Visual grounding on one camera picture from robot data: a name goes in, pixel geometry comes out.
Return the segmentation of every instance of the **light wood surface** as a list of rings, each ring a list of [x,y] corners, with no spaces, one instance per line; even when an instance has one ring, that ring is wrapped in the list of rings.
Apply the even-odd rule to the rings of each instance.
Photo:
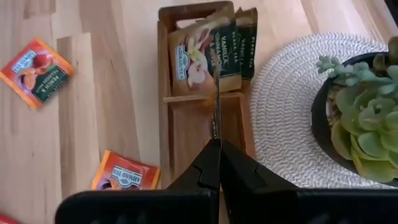
[[[41,111],[0,83],[0,213],[52,223],[88,189],[105,149],[160,165],[157,13],[199,0],[0,0],[0,67],[33,37],[76,77]],[[257,7],[257,72],[283,45],[318,32],[385,42],[398,29],[382,0],[235,0]]]

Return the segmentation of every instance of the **tea bag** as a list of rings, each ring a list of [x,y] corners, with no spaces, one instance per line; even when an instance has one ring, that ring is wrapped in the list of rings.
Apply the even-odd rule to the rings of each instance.
[[[242,75],[242,89],[248,88],[254,76],[254,56],[257,40],[257,9],[236,12],[236,25],[239,39],[239,61]]]
[[[233,4],[169,34],[169,53],[173,74],[173,94],[192,95],[216,91],[213,73],[216,52],[220,74],[220,92],[241,88],[236,23]]]

